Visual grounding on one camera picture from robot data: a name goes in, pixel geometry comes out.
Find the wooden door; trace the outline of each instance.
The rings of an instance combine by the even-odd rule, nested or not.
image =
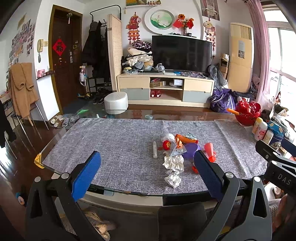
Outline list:
[[[120,91],[117,88],[116,78],[121,74],[121,57],[123,55],[121,21],[112,14],[108,15],[107,36],[112,90]]]
[[[62,108],[75,101],[77,94],[83,92],[82,85],[79,83],[81,43],[78,35],[79,32],[81,33],[80,18],[72,17],[70,24],[68,24],[66,14],[66,12],[56,10],[52,27],[52,62]],[[56,42],[58,42],[58,52],[54,47]]]

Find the backpack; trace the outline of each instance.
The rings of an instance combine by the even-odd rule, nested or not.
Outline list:
[[[211,101],[210,108],[215,112],[228,113],[227,108],[235,109],[235,100],[231,89],[214,90],[209,100]]]

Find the window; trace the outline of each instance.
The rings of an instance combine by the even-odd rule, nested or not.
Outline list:
[[[265,10],[270,41],[270,94],[281,92],[281,106],[289,109],[287,118],[295,123],[296,33],[280,10]]]

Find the brown bathrobe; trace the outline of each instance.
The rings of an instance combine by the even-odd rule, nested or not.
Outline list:
[[[32,63],[12,65],[8,83],[15,113],[22,118],[27,117],[31,104],[39,100],[32,80]]]

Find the photo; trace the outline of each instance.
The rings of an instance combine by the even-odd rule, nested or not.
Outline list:
[[[147,0],[126,0],[126,6],[147,5]]]
[[[217,0],[200,0],[200,3],[203,16],[220,20]]]

